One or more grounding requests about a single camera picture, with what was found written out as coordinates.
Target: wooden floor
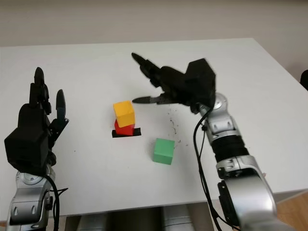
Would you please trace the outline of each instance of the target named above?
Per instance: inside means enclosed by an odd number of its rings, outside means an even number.
[[[278,218],[297,231],[308,231],[308,192],[277,205]]]

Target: green cube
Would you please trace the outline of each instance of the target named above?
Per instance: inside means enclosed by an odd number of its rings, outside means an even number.
[[[174,141],[157,138],[154,148],[153,161],[171,165],[173,158]]]

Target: robotic arm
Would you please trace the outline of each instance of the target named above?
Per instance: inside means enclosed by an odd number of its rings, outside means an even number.
[[[54,230],[58,230],[59,198],[52,166],[56,156],[51,151],[56,140],[68,123],[65,118],[65,99],[62,90],[57,93],[57,118],[49,122],[51,113],[49,93],[44,83],[44,74],[37,68],[34,83],[30,86],[29,103],[19,112],[18,127],[4,140],[8,162],[18,170],[17,191],[11,201],[6,230],[42,231],[46,229],[49,211],[53,208],[55,193]]]
[[[134,103],[181,103],[193,113],[201,114],[200,124],[205,119],[207,138],[221,179],[219,200],[226,222],[240,226],[243,231],[294,231],[277,219],[270,187],[255,158],[245,148],[235,120],[227,111],[226,97],[215,93],[215,73],[206,60],[190,62],[184,74],[167,66],[158,68],[137,54],[132,56],[150,82],[164,91],[159,97],[141,97],[134,99]],[[202,171],[200,156],[197,158]],[[215,221],[216,211],[210,210]]]

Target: red cube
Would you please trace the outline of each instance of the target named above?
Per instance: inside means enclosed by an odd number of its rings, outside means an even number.
[[[117,120],[115,120],[115,131],[118,135],[132,136],[134,133],[135,124],[131,124],[125,127],[119,127]]]

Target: white wall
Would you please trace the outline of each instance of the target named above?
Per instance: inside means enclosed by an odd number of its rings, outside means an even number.
[[[299,80],[308,2],[0,0],[0,46],[255,38]]]

